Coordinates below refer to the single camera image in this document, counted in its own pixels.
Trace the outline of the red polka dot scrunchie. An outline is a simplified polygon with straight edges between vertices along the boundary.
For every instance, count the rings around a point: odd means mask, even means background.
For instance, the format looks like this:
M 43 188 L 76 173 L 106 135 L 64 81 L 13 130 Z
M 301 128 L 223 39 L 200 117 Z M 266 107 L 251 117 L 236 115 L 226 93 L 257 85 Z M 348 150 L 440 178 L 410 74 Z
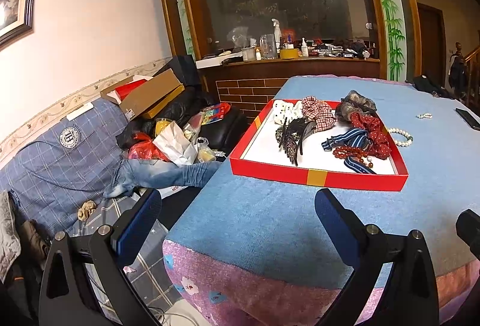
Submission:
M 350 116 L 352 126 L 364 129 L 367 132 L 368 154 L 370 156 L 386 160 L 391 155 L 391 148 L 388 138 L 383 131 L 384 126 L 380 119 L 371 114 L 358 112 Z

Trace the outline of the blue plaid sofa cover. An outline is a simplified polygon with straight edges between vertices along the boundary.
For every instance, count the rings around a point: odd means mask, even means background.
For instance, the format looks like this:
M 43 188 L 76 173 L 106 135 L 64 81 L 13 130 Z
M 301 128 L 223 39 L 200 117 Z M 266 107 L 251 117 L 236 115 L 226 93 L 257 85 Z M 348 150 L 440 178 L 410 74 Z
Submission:
M 122 158 L 116 136 L 127 126 L 117 105 L 102 98 L 94 108 L 26 144 L 1 169 L 19 221 L 32 220 L 41 235 L 68 231 L 88 200 L 100 203 Z

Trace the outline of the white cherry print scrunchie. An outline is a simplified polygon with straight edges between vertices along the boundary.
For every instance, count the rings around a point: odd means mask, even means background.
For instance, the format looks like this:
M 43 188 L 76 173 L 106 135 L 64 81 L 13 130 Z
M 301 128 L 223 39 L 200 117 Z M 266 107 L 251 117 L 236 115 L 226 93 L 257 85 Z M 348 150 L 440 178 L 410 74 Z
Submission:
M 303 103 L 287 102 L 283 100 L 275 100 L 272 105 L 272 116 L 275 124 L 282 126 L 284 123 L 303 117 Z

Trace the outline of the red plaid scrunchie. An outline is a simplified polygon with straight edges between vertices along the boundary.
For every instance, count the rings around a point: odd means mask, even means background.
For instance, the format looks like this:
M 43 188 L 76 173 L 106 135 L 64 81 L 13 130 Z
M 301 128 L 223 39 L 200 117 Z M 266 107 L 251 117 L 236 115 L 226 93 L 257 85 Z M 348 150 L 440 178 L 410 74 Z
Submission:
M 328 131 L 335 126 L 337 119 L 326 101 L 318 100 L 315 96 L 307 96 L 301 104 L 304 118 L 315 123 L 315 132 Z

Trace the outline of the black folded garment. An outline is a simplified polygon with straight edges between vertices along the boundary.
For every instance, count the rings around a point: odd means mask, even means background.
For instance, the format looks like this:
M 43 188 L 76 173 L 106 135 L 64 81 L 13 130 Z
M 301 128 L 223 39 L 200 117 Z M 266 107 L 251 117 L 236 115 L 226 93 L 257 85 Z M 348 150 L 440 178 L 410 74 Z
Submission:
M 434 97 L 455 100 L 455 96 L 452 95 L 450 92 L 448 92 L 448 90 L 445 87 L 442 87 L 434 83 L 426 75 L 420 75 L 420 76 L 414 77 L 412 82 L 416 90 L 420 92 L 429 93 Z

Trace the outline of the wooden stair railing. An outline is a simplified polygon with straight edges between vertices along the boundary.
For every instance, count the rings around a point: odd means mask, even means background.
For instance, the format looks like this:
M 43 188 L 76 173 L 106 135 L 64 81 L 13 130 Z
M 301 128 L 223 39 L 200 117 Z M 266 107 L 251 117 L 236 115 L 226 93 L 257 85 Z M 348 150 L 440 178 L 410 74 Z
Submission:
M 471 110 L 479 112 L 480 46 L 476 47 L 466 56 L 465 66 L 468 75 L 465 104 Z

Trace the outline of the wooden counter ledge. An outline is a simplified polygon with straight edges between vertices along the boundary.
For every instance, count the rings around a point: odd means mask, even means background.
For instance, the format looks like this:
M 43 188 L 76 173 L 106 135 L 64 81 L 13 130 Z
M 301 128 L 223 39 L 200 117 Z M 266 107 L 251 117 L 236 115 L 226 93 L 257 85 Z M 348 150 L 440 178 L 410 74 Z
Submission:
M 199 69 L 203 85 L 218 102 L 237 107 L 252 123 L 286 81 L 297 75 L 387 77 L 378 59 L 305 57 L 292 60 L 233 62 Z

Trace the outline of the blue jeans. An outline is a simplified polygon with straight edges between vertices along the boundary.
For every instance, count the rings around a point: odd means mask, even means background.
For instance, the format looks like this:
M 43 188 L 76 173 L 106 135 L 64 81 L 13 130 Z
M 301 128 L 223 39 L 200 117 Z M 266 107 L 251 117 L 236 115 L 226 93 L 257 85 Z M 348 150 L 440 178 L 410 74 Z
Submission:
M 203 188 L 221 164 L 210 161 L 177 166 L 161 160 L 123 159 L 115 169 L 111 183 L 104 189 L 103 196 L 129 197 L 135 188 Z

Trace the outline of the grey metallic scrunchie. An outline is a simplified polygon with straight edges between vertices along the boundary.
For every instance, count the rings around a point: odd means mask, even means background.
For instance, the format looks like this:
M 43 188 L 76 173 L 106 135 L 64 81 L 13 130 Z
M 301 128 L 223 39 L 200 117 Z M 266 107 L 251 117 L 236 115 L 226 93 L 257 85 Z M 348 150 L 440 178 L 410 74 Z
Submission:
M 335 109 L 335 116 L 345 122 L 351 122 L 353 114 L 370 115 L 377 117 L 377 106 L 373 100 L 361 95 L 356 90 L 351 90 L 341 99 Z

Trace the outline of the white spray bottle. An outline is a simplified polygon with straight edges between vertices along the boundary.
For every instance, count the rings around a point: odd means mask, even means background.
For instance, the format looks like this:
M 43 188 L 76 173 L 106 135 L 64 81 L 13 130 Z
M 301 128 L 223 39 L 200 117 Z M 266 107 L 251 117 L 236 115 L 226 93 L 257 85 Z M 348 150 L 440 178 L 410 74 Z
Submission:
M 277 54 L 280 54 L 280 51 L 281 51 L 281 27 L 280 27 L 279 21 L 276 18 L 272 19 L 272 26 L 273 26 L 273 35 L 274 35 Z

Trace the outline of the black smartphone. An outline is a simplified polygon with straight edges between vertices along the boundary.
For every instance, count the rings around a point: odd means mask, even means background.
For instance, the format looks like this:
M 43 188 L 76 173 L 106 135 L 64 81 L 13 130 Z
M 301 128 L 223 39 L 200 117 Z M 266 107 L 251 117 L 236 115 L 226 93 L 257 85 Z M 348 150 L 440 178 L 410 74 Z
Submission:
M 459 108 L 456 108 L 456 112 L 459 114 L 459 116 L 461 116 L 465 122 L 475 131 L 480 131 L 480 123 L 479 121 L 474 118 L 470 112 L 468 112 L 467 110 L 462 110 L 462 109 L 459 109 Z

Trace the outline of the brown cardboard box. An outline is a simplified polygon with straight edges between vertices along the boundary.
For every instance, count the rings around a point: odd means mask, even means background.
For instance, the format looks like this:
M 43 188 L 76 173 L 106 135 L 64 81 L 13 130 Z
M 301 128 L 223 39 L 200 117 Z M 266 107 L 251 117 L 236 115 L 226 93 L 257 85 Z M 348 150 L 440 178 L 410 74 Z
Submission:
M 106 87 L 101 98 L 120 107 L 128 121 L 142 117 L 152 119 L 185 90 L 171 69 L 155 77 L 134 75 Z

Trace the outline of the red white tray box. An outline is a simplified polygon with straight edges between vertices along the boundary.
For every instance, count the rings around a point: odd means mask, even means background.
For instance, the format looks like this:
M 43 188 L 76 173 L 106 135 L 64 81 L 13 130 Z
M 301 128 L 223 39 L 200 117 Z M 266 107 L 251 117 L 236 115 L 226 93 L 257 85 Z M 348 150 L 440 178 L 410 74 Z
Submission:
M 280 101 L 270 101 L 230 154 L 233 174 L 290 184 L 326 188 L 344 188 L 367 191 L 399 192 L 408 179 L 408 169 L 398 147 L 384 123 L 379 130 L 385 136 L 391 153 L 387 159 L 367 159 L 372 163 L 372 174 L 360 174 L 349 169 L 343 159 L 325 151 L 321 143 L 332 136 L 342 135 L 350 127 L 336 123 L 327 131 L 318 132 L 303 143 L 303 154 L 298 162 L 289 160 L 275 137 L 280 127 L 274 121 L 274 111 Z

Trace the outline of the brown wooden door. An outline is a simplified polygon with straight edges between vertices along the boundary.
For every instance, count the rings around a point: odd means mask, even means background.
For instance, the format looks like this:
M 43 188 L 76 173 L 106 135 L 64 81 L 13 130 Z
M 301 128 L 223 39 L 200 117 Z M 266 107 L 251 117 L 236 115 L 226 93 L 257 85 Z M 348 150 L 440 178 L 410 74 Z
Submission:
M 421 25 L 422 74 L 443 86 L 446 76 L 446 37 L 440 9 L 417 4 Z

